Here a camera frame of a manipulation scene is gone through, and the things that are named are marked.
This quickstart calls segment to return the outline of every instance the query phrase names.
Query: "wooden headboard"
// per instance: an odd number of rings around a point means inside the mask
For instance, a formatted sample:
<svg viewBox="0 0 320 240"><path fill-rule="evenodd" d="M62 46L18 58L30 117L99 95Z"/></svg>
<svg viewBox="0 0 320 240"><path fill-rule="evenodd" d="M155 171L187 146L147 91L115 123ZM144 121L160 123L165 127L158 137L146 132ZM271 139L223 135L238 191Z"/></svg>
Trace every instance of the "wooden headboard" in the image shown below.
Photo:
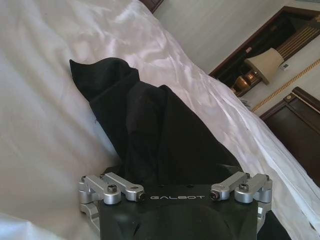
<svg viewBox="0 0 320 240"><path fill-rule="evenodd" d="M320 187L320 101L296 87L260 117Z"/></svg>

